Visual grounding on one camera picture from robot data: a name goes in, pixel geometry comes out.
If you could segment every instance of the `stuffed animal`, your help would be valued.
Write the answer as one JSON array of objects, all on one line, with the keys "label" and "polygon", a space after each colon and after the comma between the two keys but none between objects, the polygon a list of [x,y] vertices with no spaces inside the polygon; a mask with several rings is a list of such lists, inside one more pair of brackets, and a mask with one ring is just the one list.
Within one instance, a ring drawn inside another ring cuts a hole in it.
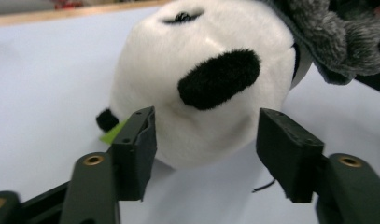
[{"label": "stuffed animal", "polygon": [[[329,81],[346,83],[357,73],[338,74],[339,69],[328,67],[330,61],[323,57],[315,60],[327,55],[339,56],[341,61],[347,56],[340,55],[343,47],[336,51],[328,48],[344,40],[329,40],[333,33],[312,35],[315,27],[302,30],[309,24],[298,28],[284,10],[298,10],[300,18],[299,7],[303,6],[267,0],[178,0],[167,4],[129,34],[114,77],[110,106],[101,115],[99,126],[108,131],[134,111],[153,105],[157,159],[180,169],[226,158],[254,140],[260,108],[279,110],[312,60],[322,71],[331,71],[322,72]],[[322,11],[319,19],[325,14],[329,13]],[[333,30],[324,22],[326,30]],[[312,49],[326,39],[330,41],[327,46]],[[380,71],[380,62],[375,64],[366,75]]]}]

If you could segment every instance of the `green object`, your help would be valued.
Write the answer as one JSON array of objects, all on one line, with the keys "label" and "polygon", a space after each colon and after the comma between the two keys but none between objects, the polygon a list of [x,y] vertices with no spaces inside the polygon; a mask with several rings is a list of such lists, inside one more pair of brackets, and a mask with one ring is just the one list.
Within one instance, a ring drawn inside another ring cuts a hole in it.
[{"label": "green object", "polygon": [[125,126],[126,120],[117,124],[113,129],[111,129],[108,133],[100,137],[100,140],[109,145],[113,144],[114,138],[120,132],[120,130]]}]

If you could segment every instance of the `white surface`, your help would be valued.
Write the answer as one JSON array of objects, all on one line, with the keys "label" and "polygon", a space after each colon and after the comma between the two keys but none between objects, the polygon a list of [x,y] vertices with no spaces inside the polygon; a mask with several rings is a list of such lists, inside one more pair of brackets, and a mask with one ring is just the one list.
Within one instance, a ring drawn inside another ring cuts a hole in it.
[{"label": "white surface", "polygon": [[[0,190],[26,201],[70,178],[84,154],[106,151],[94,118],[107,106],[114,66],[132,25],[156,8],[0,28]],[[284,111],[380,175],[380,93],[327,85],[314,67]],[[120,203],[121,222],[316,224],[293,204],[248,146],[226,161],[184,171],[155,162],[145,201]]]}]

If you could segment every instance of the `plush toy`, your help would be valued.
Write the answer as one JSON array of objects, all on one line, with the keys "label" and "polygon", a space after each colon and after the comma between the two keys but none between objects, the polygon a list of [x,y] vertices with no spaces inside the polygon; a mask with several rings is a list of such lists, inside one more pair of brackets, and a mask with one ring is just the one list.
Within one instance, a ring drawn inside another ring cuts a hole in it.
[{"label": "plush toy", "polygon": [[[120,55],[110,107],[99,126],[109,131],[154,105],[157,159],[191,168],[221,160],[254,140],[260,108],[279,110],[312,60],[330,82],[355,77],[356,69],[342,73],[357,62],[344,50],[345,32],[324,19],[330,16],[324,5],[320,11],[321,5],[309,5],[323,1],[286,2],[178,0],[140,21]],[[302,7],[319,12],[317,20],[302,21],[309,16]],[[297,14],[286,14],[290,10]],[[337,34],[341,39],[331,39]],[[373,42],[369,51],[379,57],[376,48]],[[347,64],[336,69],[336,62]],[[378,73],[380,62],[369,62],[362,71]]]}]

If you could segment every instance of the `black plastic bracket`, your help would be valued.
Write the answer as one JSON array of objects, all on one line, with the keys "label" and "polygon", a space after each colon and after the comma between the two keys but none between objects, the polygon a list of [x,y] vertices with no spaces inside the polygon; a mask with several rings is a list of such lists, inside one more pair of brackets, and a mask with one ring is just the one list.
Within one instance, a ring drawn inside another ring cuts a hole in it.
[{"label": "black plastic bracket", "polygon": [[120,201],[143,200],[157,151],[154,107],[131,115],[107,151],[113,160]]},{"label": "black plastic bracket", "polygon": [[324,144],[281,112],[260,110],[257,153],[294,203],[318,194],[321,224],[380,224],[380,178],[351,155],[322,155]]}]

